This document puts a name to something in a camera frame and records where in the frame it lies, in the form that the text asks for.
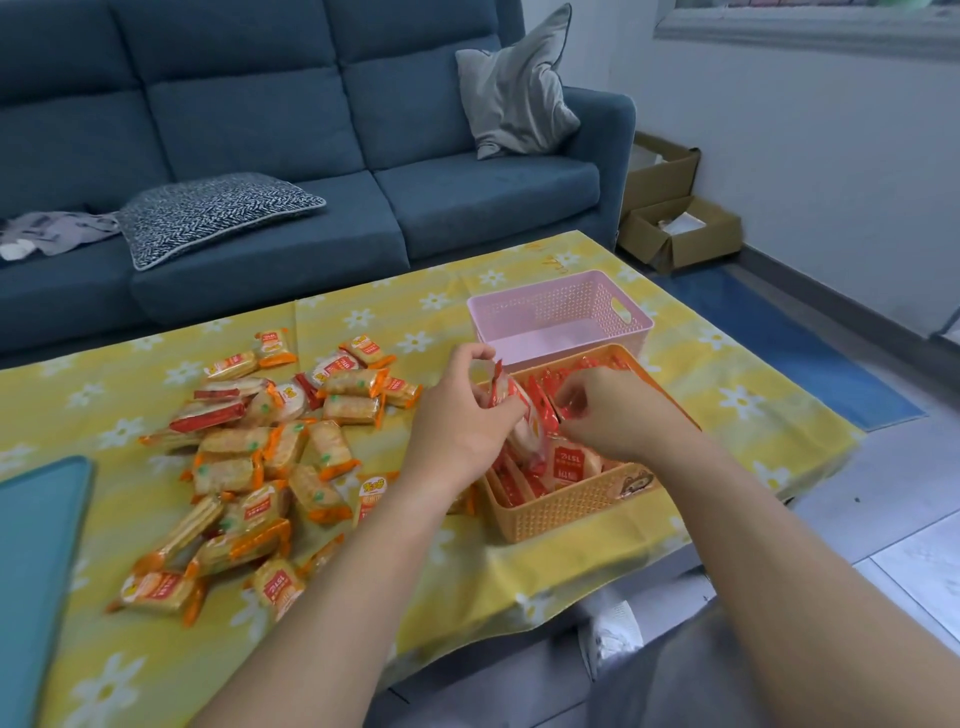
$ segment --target pink plastic basket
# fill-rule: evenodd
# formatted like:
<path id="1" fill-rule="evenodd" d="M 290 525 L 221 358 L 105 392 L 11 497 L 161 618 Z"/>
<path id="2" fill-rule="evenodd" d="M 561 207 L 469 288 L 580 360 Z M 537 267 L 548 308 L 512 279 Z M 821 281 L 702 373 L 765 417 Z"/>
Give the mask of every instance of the pink plastic basket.
<path id="1" fill-rule="evenodd" d="M 507 371 L 616 342 L 640 357 L 654 322 L 602 271 L 545 280 L 467 300 L 477 338 Z"/>

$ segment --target white paper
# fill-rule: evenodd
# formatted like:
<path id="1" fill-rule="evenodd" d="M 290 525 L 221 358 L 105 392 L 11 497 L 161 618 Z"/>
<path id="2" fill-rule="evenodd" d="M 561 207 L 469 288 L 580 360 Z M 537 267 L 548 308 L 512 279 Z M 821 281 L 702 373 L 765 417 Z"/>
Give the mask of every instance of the white paper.
<path id="1" fill-rule="evenodd" d="M 671 220 L 666 225 L 660 226 L 660 229 L 668 235 L 680 235 L 683 232 L 691 232 L 705 228 L 705 223 L 700 218 L 694 217 L 689 212 L 685 212 L 676 220 Z"/>

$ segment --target yellow tablecloth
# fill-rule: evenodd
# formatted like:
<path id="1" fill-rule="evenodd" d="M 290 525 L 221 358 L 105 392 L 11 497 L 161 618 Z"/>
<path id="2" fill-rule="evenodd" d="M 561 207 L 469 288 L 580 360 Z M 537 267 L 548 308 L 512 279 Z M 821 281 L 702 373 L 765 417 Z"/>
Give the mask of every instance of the yellow tablecloth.
<path id="1" fill-rule="evenodd" d="M 368 332 L 398 355 L 398 376 L 431 384 L 450 347 L 473 339 L 467 297 L 590 269 L 610 275 L 656 322 L 644 349 L 648 371 L 782 497 L 845 462 L 861 436 L 855 427 L 577 232 L 0 372 L 0 476 L 72 453 L 97 464 L 41 724 L 183 724 L 267 629 L 266 613 L 241 589 L 244 569 L 215 584 L 189 630 L 177 619 L 103 612 L 132 560 L 187 509 L 188 487 L 178 482 L 186 458 L 151 452 L 135 437 L 165 424 L 205 363 L 249 348 L 260 329 L 287 327 L 306 369 Z M 391 412 L 380 431 L 348 431 L 364 473 L 399 467 L 412 416 Z M 347 476 L 336 485 L 355 500 L 358 482 Z M 346 528 L 295 526 L 295 559 Z M 448 517 L 383 682 L 466 643 L 541 624 L 688 540 L 663 490 L 516 546 L 480 519 Z"/>

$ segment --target forearm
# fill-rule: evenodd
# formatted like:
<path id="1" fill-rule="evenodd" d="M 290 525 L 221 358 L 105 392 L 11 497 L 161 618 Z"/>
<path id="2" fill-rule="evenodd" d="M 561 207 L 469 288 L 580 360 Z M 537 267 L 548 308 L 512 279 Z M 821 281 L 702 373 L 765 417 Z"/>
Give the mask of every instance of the forearm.
<path id="1" fill-rule="evenodd" d="M 940 726 L 960 660 L 705 437 L 656 469 L 775 716 L 790 725 Z"/>
<path id="2" fill-rule="evenodd" d="M 360 725 L 444 518 L 435 492 L 402 475 L 195 725 L 276 724 L 278 701 L 284 725 Z"/>

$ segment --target blue sofa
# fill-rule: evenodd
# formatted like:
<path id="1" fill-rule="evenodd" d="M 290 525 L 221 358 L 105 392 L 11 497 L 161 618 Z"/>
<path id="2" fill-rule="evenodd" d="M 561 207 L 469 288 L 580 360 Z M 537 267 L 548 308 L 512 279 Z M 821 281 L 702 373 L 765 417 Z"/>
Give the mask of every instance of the blue sofa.
<path id="1" fill-rule="evenodd" d="M 454 52 L 516 42 L 520 0 L 4 0 L 0 28 L 0 219 L 235 171 L 327 200 L 143 273 L 119 236 L 0 262 L 0 366 L 561 231 L 613 246 L 627 97 L 568 88 L 560 155 L 475 158 Z"/>

